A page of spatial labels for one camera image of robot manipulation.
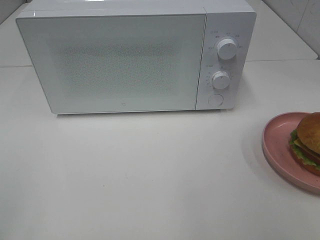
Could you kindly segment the white upper microwave knob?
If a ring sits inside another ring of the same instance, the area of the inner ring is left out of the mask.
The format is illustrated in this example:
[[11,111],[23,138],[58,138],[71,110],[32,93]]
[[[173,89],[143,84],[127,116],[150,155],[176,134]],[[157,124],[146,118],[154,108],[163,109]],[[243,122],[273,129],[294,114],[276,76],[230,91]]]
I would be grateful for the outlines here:
[[216,44],[217,55],[223,60],[232,59],[237,54],[237,48],[237,42],[231,37],[223,38]]

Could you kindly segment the white microwave door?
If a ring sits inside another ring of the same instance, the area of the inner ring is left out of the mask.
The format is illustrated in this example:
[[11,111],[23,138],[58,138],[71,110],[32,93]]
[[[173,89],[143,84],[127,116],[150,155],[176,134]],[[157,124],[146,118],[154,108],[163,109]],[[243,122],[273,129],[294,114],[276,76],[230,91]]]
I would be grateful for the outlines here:
[[18,18],[55,114],[193,110],[203,14]]

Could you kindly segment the pink speckled plate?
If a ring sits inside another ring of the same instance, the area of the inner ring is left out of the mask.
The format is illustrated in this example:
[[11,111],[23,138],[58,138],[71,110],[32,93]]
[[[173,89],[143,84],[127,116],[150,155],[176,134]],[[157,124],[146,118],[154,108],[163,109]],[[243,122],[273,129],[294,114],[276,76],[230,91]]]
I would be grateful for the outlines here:
[[267,122],[262,133],[262,150],[268,164],[290,184],[320,194],[320,177],[303,168],[290,147],[290,133],[308,112],[286,112]]

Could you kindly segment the white microwave oven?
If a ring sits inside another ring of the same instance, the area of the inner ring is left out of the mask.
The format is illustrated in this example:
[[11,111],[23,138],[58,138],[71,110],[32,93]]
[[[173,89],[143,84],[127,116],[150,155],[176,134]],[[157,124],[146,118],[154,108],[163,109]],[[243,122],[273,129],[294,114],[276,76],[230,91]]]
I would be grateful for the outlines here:
[[[256,12],[244,0],[34,0],[16,18],[86,18],[167,15],[205,15],[196,105],[191,110],[231,109],[242,78]],[[223,60],[217,54],[219,40],[232,38],[236,55]],[[218,71],[231,77],[228,87],[216,89],[211,78]],[[223,96],[218,107],[208,104],[214,94]]]

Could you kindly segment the white lower microwave knob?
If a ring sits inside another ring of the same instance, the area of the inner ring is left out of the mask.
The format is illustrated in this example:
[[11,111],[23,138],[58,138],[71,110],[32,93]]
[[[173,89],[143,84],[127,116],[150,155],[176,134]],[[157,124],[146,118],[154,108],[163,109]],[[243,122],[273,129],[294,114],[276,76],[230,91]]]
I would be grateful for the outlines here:
[[226,71],[217,71],[211,78],[211,84],[215,89],[223,90],[229,86],[231,77]]

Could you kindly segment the white round door button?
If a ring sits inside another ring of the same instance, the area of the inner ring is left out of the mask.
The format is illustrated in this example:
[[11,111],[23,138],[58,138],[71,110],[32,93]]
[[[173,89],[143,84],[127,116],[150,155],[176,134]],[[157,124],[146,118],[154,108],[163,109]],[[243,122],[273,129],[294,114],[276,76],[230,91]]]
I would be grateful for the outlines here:
[[212,107],[220,106],[224,101],[224,98],[220,94],[213,94],[208,98],[208,104]]

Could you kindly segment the burger with lettuce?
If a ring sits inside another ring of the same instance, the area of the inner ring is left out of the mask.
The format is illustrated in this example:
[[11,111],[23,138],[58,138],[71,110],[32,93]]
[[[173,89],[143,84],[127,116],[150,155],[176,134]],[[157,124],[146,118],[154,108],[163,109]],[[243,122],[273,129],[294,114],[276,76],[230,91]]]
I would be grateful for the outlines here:
[[295,161],[310,173],[320,175],[320,113],[306,115],[290,133],[289,146]]

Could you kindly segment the white microwave knob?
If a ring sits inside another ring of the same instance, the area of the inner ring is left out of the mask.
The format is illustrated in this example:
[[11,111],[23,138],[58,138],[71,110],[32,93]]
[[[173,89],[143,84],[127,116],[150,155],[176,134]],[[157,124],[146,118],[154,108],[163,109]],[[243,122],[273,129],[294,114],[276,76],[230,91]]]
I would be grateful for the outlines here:
[[217,55],[223,60],[232,59],[237,54],[237,48],[237,42],[231,37],[223,38],[216,44]]
[[223,90],[229,86],[231,77],[226,71],[217,71],[211,78],[211,84],[215,89]]

